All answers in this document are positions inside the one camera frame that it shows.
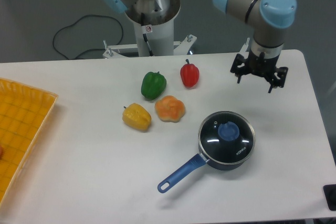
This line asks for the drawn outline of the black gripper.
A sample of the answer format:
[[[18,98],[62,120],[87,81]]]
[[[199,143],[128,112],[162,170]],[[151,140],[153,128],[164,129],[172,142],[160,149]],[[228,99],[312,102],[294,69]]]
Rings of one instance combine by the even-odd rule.
[[[266,58],[264,52],[256,55],[250,50],[247,59],[241,54],[236,54],[230,72],[237,77],[237,83],[240,83],[242,76],[248,74],[267,78],[270,84],[268,93],[271,93],[273,89],[285,86],[288,73],[288,67],[276,68],[277,61],[278,56]]]

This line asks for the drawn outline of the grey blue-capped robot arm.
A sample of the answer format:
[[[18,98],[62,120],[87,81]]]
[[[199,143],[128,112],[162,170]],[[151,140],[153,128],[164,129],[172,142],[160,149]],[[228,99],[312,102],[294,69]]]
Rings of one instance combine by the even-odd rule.
[[[103,0],[114,12],[133,22],[139,56],[172,56],[187,53],[191,44],[174,46],[174,20],[180,0]],[[296,0],[212,0],[225,14],[254,29],[249,54],[237,54],[231,72],[241,78],[264,78],[271,89],[285,85],[287,67],[277,67],[287,29],[293,24]]]

